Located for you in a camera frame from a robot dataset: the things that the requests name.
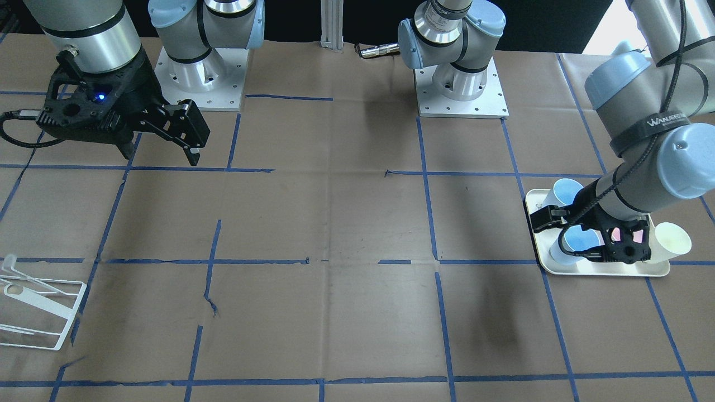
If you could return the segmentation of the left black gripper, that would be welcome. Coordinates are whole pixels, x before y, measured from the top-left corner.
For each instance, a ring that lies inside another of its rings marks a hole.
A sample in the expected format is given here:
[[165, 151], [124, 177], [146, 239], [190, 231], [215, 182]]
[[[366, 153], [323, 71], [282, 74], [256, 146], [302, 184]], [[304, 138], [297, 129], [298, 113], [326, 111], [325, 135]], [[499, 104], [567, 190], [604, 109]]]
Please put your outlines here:
[[632, 221], [621, 221], [605, 212], [597, 201], [597, 186], [588, 185], [575, 196], [574, 202], [565, 207], [547, 204], [530, 213], [530, 224], [534, 234], [554, 228], [570, 228], [597, 231], [602, 245], [584, 248], [572, 245], [568, 255], [584, 257], [590, 262], [622, 262], [633, 264], [651, 259], [648, 219], [641, 217]]

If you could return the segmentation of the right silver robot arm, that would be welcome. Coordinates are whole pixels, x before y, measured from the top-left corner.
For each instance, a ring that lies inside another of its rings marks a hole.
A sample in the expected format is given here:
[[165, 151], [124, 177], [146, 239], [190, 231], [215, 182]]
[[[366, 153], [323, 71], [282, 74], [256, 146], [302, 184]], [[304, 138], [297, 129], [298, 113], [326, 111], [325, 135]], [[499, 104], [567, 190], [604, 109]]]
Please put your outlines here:
[[44, 106], [7, 112], [2, 120], [31, 120], [51, 140], [114, 145], [135, 154], [136, 132], [178, 145], [190, 165], [210, 135], [202, 111], [237, 111], [247, 58], [265, 38], [263, 1], [150, 1], [151, 24], [163, 42], [153, 65], [122, 1], [27, 1], [56, 46], [58, 66]]

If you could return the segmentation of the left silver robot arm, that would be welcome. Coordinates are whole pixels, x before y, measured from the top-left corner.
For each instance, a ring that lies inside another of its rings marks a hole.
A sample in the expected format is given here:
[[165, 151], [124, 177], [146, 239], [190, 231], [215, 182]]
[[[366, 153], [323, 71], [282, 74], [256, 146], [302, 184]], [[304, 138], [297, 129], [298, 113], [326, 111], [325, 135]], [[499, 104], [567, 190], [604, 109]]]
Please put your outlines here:
[[[628, 1], [650, 56], [631, 50], [598, 66], [584, 83], [622, 159], [564, 206], [530, 214], [533, 233], [559, 228], [554, 259], [634, 264], [654, 261], [649, 214], [713, 190], [713, 10], [707, 1]], [[474, 106], [506, 26], [488, 1], [426, 1], [400, 23], [397, 46], [426, 94], [447, 107]]]

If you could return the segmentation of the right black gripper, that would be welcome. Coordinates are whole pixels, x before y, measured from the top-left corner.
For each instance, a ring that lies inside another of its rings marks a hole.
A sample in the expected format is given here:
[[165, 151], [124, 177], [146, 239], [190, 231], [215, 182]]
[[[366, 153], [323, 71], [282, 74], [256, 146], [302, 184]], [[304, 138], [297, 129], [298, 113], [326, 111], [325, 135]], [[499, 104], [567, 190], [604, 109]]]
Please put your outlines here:
[[114, 71], [82, 72], [68, 49], [57, 56], [49, 93], [36, 124], [60, 140], [116, 145], [125, 160], [135, 155], [134, 131], [153, 132], [184, 151], [192, 167], [211, 130], [192, 99], [168, 104], [143, 47]]

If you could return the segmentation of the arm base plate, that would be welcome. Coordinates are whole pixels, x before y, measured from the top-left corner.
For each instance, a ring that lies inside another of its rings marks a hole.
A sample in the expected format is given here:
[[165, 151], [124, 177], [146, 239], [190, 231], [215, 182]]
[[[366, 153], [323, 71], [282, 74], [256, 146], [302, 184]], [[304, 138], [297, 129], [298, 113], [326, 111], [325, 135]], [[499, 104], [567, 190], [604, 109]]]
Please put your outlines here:
[[510, 115], [494, 59], [478, 73], [451, 64], [414, 70], [421, 117], [500, 119]]
[[251, 53], [219, 48], [201, 61], [182, 64], [162, 48], [154, 74], [172, 104], [191, 99], [202, 111], [239, 112]]

